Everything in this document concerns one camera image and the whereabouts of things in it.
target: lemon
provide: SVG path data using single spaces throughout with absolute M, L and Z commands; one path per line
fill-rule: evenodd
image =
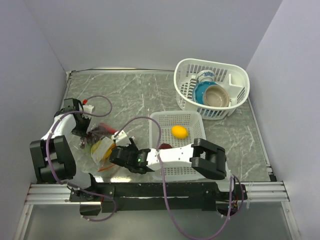
M 177 139 L 185 139 L 189 135 L 188 130 L 185 127 L 179 125 L 173 126 L 171 128 L 171 133 Z

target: beige bowl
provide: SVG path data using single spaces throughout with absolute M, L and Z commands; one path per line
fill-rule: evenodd
M 229 95 L 222 86 L 212 85 L 205 90 L 203 94 L 203 103 L 210 107 L 228 107 Z

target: bowl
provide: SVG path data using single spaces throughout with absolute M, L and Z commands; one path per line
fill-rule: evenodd
M 217 85 L 214 81 L 203 81 L 194 86 L 192 101 L 204 105 L 204 94 L 208 87 Z
M 219 85 L 207 87 L 202 100 L 204 105 L 210 107 L 225 108 L 229 105 L 229 95 L 227 91 Z
M 197 83 L 213 82 L 215 80 L 215 73 L 211 70 L 200 71 L 195 76 L 195 80 Z

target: white dish rack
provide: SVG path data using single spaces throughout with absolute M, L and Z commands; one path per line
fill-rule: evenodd
M 212 107 L 192 101 L 193 90 L 197 84 L 196 75 L 202 70 L 212 70 L 215 73 L 214 81 L 229 94 L 229 106 Z M 178 63 L 173 81 L 179 107 L 186 111 L 197 111 L 206 120 L 220 120 L 230 116 L 247 100 L 250 91 L 248 74 L 241 67 L 193 58 Z
M 154 112 L 150 118 L 156 120 L 161 126 L 160 144 L 170 144 L 173 148 L 181 148 L 194 143 L 194 139 L 206 139 L 204 124 L 201 115 L 196 111 L 161 111 Z M 171 133 L 173 126 L 180 125 L 187 129 L 188 136 L 178 139 Z M 159 129 L 153 121 L 149 121 L 149 148 L 155 149 L 159 137 Z M 162 171 L 150 172 L 155 180 L 162 180 Z M 164 164 L 166 181 L 191 181 L 203 179 L 204 176 L 184 162 L 175 163 L 174 166 Z

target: countertop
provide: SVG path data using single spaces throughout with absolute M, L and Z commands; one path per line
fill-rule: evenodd
M 180 111 L 173 78 L 172 71 L 91 74 L 73 72 L 66 97 L 82 101 L 92 95 L 107 96 L 113 104 L 111 114 L 106 117 L 93 117 L 91 123 L 106 123 L 119 129 L 136 116 L 149 116 L 160 111 Z M 89 104 L 95 106 L 95 114 L 103 114 L 109 110 L 109 104 L 103 98 L 91 99 Z M 228 167 L 241 181 L 270 181 L 248 101 L 238 107 L 231 116 L 223 120 L 204 120 L 203 125 L 206 139 L 225 148 Z M 136 120 L 125 131 L 130 137 L 135 137 L 138 148 L 148 147 L 147 120 Z M 89 154 L 84 154 L 79 143 L 80 138 L 77 136 L 72 136 L 69 141 L 75 161 L 84 172 L 92 173 L 98 182 L 156 182 L 148 174 L 131 173 L 119 166 L 97 172 L 99 167 Z

